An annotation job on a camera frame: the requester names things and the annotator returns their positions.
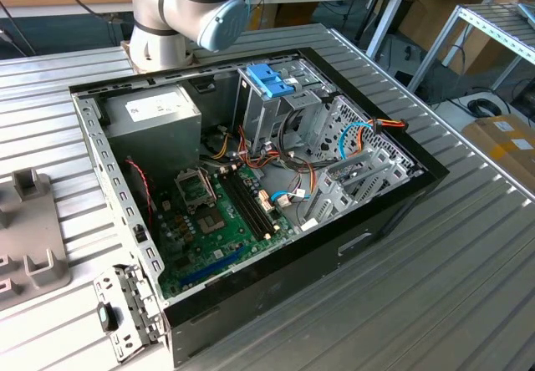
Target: yellow wire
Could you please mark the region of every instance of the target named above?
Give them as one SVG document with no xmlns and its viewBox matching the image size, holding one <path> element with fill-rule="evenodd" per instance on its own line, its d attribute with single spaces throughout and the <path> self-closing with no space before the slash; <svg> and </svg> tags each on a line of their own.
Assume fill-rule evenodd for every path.
<svg viewBox="0 0 535 371">
<path fill-rule="evenodd" d="M 223 147 L 221 148 L 221 151 L 219 151 L 216 155 L 212 156 L 212 159 L 219 160 L 226 154 L 229 136 L 230 135 L 228 133 L 225 134 L 225 140 L 223 141 Z"/>
</svg>

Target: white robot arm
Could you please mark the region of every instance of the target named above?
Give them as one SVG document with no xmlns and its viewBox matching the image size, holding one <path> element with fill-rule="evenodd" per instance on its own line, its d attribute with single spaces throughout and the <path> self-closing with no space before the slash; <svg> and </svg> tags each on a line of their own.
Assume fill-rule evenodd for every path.
<svg viewBox="0 0 535 371">
<path fill-rule="evenodd" d="M 210 51 L 228 48 L 247 25 L 243 0 L 132 0 L 130 57 L 145 71 L 188 65 L 186 38 Z"/>
</svg>

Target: motherboard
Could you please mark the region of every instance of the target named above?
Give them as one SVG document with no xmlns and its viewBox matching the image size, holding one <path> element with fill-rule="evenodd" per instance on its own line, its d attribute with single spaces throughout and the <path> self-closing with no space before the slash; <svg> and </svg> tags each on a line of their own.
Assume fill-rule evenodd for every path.
<svg viewBox="0 0 535 371">
<path fill-rule="evenodd" d="M 188 171 L 175 182 L 153 194 L 165 298 L 281 246 L 296 233 L 278 209 L 262 207 L 262 187 L 246 166 L 226 174 Z"/>
</svg>

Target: blue drive latch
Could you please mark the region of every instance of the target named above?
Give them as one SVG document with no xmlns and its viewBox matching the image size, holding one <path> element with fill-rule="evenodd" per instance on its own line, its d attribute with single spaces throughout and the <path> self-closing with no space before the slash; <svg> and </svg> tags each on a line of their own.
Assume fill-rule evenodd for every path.
<svg viewBox="0 0 535 371">
<path fill-rule="evenodd" d="M 248 66 L 247 73 L 269 98 L 282 97 L 295 92 L 295 88 L 284 83 L 280 73 L 271 69 L 267 64 Z"/>
</svg>

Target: metal shelf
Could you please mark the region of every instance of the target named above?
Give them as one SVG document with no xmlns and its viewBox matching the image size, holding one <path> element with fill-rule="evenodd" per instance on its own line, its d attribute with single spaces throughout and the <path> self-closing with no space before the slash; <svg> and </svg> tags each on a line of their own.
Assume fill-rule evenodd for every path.
<svg viewBox="0 0 535 371">
<path fill-rule="evenodd" d="M 416 97 L 342 36 L 321 25 L 244 33 L 203 64 L 310 46 L 450 174 L 386 239 L 184 370 L 529 369 L 535 359 L 535 208 Z M 0 313 L 2 369 L 117 369 L 95 313 L 91 281 L 128 263 L 94 176 L 67 86 L 132 74 L 119 48 L 4 61 L 0 67 L 0 179 L 48 173 L 73 281 Z M 171 370 L 155 346 L 124 369 Z"/>
<path fill-rule="evenodd" d="M 512 66 L 507 68 L 504 74 L 493 85 L 494 89 L 511 73 L 520 61 L 520 58 L 524 58 L 531 64 L 535 64 L 535 29 L 517 11 L 516 5 L 483 4 L 457 6 L 433 43 L 429 53 L 425 56 L 414 78 L 410 81 L 407 87 L 409 91 L 414 92 L 420 85 L 427 72 L 431 69 L 436 55 L 445 45 L 450 32 L 456 27 L 460 19 L 466 21 L 468 26 L 461 32 L 453 45 L 462 46 L 469 32 L 473 28 L 477 28 L 518 55 L 518 59 L 515 59 Z M 457 51 L 457 48 L 450 50 L 443 62 L 445 66 L 449 65 Z"/>
</svg>

